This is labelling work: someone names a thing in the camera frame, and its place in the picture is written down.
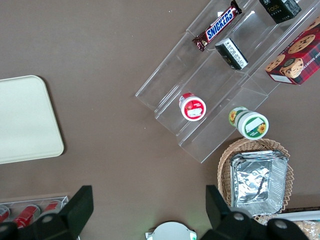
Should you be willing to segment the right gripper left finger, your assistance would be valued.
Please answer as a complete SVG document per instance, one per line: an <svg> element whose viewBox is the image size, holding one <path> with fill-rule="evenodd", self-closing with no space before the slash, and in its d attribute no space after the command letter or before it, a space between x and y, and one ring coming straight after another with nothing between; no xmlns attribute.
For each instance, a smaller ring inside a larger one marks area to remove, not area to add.
<svg viewBox="0 0 320 240"><path fill-rule="evenodd" d="M52 197L0 204L2 240L78 240L94 211L92 186L71 198Z"/></svg>

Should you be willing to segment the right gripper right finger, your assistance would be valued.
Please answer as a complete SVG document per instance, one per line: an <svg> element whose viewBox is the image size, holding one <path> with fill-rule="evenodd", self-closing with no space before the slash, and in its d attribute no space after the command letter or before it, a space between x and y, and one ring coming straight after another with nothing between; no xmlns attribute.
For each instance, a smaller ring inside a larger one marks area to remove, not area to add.
<svg viewBox="0 0 320 240"><path fill-rule="evenodd" d="M293 222L276 218L262 225L244 211L231 210L215 185L207 185L205 206L211 229L206 240L306 240Z"/></svg>

